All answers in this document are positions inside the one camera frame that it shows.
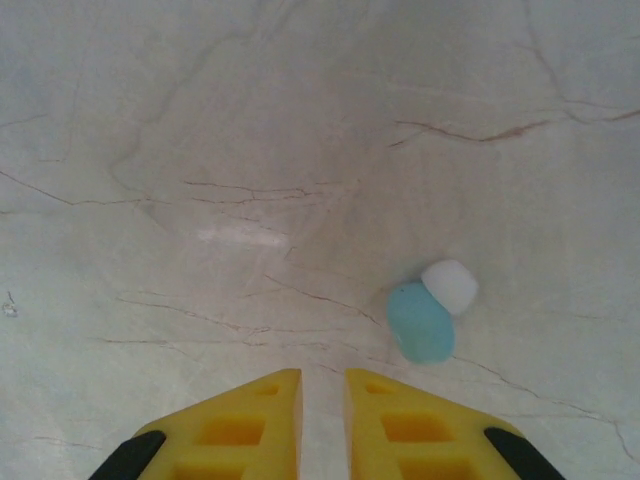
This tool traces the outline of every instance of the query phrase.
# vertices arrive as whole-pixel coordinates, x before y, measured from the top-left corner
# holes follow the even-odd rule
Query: white sponge
[[[456,260],[434,263],[422,273],[422,283],[451,315],[464,312],[478,292],[478,282]]]

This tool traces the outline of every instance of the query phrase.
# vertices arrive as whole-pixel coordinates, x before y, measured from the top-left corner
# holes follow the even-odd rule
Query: black rubber tip
[[[484,435],[522,480],[565,480],[526,438],[497,427]]]
[[[89,480],[136,480],[167,439],[159,430],[122,443]]]

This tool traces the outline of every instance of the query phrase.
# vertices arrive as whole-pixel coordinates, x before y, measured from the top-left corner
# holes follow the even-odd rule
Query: marble floor
[[[347,367],[640,478],[637,0],[0,0],[0,45],[0,478],[284,367],[302,479]],[[449,257],[480,296],[410,365],[385,296]]]

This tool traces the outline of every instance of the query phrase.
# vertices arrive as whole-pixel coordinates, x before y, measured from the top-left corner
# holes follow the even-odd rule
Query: yellow foam pad
[[[351,480],[519,480],[484,435],[512,425],[367,370],[345,380]]]
[[[302,378],[281,370],[156,420],[166,440],[139,480],[295,480]]]

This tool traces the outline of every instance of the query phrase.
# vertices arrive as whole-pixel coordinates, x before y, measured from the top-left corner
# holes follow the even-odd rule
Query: light blue sponge
[[[422,283],[400,285],[391,292],[387,319],[407,360],[438,363],[453,354],[455,332],[451,315]]]

